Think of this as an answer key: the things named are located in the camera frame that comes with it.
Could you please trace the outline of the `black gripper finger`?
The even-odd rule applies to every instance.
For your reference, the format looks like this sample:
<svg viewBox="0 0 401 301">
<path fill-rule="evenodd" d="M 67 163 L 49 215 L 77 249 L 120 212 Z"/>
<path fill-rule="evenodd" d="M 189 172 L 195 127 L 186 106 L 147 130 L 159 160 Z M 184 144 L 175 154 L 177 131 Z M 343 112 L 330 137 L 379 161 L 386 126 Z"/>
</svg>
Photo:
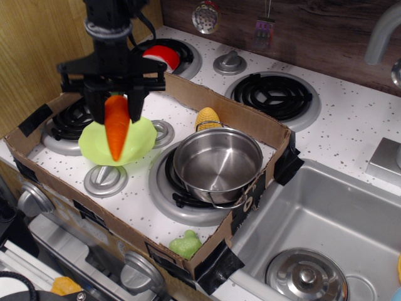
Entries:
<svg viewBox="0 0 401 301">
<path fill-rule="evenodd" d="M 148 91 L 145 88 L 134 88 L 128 91 L 128 112 L 132 123 L 140 120 L 143 104 L 145 97 L 148 95 Z"/>
<path fill-rule="evenodd" d="M 84 98 L 93 120 L 99 124 L 103 124 L 107 94 L 105 92 L 85 92 Z"/>
</svg>

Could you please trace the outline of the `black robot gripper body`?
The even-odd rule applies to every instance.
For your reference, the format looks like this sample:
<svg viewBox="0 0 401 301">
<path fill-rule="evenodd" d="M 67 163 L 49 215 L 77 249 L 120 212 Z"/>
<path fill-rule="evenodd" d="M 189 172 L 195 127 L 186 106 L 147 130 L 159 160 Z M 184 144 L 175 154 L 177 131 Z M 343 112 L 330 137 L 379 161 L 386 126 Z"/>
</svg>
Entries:
<svg viewBox="0 0 401 301">
<path fill-rule="evenodd" d="M 96 41 L 92 54 L 56 67 L 64 92 L 129 92 L 144 88 L 164 91 L 166 64 L 143 58 L 125 43 Z"/>
</svg>

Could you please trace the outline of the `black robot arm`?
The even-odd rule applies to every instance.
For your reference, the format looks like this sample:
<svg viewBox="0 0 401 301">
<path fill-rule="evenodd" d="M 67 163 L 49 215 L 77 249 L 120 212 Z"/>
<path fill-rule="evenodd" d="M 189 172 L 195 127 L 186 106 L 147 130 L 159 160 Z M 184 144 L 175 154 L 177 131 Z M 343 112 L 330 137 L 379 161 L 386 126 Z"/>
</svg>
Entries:
<svg viewBox="0 0 401 301">
<path fill-rule="evenodd" d="M 58 64 L 63 92 L 84 96 L 95 122 L 105 121 L 105 95 L 121 92 L 128 99 L 132 122 L 140 120 L 145 97 L 165 90 L 166 63 L 142 57 L 128 47 L 134 41 L 132 19 L 155 33 L 143 15 L 147 1 L 85 1 L 85 30 L 93 40 L 93 53 Z"/>
</svg>

